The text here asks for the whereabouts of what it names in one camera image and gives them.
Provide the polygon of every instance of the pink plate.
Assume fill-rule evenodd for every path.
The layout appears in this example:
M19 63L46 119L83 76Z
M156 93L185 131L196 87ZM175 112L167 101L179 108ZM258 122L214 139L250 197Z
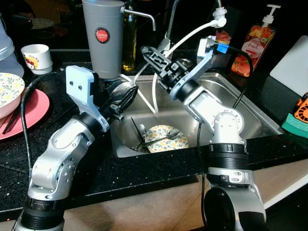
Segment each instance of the pink plate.
M35 91L31 95L30 100L26 104L27 128L31 127L32 125L36 124L40 119L42 119L43 116L47 113L48 108L49 108L48 96L41 90L35 89ZM0 128L0 140L14 136L23 131L21 117L19 114L18 117L16 118L16 122L14 123L14 125L11 125L6 134L4 135L2 134L6 125L10 121L11 116L12 115L6 118L5 122Z

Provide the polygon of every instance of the black countertop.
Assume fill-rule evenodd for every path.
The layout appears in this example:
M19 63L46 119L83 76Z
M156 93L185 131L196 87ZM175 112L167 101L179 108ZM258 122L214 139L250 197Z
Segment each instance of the black countertop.
M192 57L193 54L194 51L175 53L179 57ZM91 68L88 51L53 51L52 57L57 76L39 86L48 95L51 106L44 118L29 129L33 161L46 149L49 137L77 113L77 110L72 110L60 121L50 125L73 104L65 92L65 67L76 64ZM34 76L29 70L25 71L24 79L30 82ZM247 81L224 70L219 72L236 83L238 88ZM268 77L268 73L267 70L256 69L256 81L248 88L246 96L281 125L290 110L287 106L293 107L299 96ZM256 170L307 158L308 139L285 133L250 139L247 148L250 168ZM202 149L206 154L207 147ZM17 218L26 197L28 177L23 135L0 141L0 150L0 221L5 221ZM67 208L195 182L195 175L200 173L195 148L116 158L107 132L95 141L80 162Z

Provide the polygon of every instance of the white cutting board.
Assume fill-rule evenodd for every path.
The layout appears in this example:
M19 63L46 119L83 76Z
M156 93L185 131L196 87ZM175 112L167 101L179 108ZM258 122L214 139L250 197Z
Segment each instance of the white cutting board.
M308 92L308 36L299 38L272 69L270 76L300 96Z

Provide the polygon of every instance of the green sponge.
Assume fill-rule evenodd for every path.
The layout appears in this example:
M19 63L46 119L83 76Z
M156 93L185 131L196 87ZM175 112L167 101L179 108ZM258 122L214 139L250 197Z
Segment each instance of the green sponge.
M296 119L292 114L288 114L287 119L282 124L282 128L295 135L308 138L308 124Z

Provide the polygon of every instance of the stainless steel sink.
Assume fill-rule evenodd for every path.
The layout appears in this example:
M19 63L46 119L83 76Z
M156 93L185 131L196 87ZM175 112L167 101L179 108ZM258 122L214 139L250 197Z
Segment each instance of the stainless steel sink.
M152 78L153 76L141 76L137 85L145 97L152 103ZM217 73L205 73L198 80L214 93L224 105L232 107L240 92L223 76ZM115 121L111 126L111 136L114 153L117 157L136 156L145 153L136 152L131 147L140 143L137 131L131 121L136 124L144 124L146 129L155 125L170 125L182 131L189 142L189 147L196 146L198 122L194 120L182 107L180 101L173 101L160 86L156 87L157 104L159 113L154 115L137 96L134 103L126 110L125 119L122 122ZM283 130L264 112L256 107L245 96L238 104L237 110L244 117L244 129L241 136L245 139L282 134ZM204 125L201 129L200 144L207 145L212 137L209 128Z

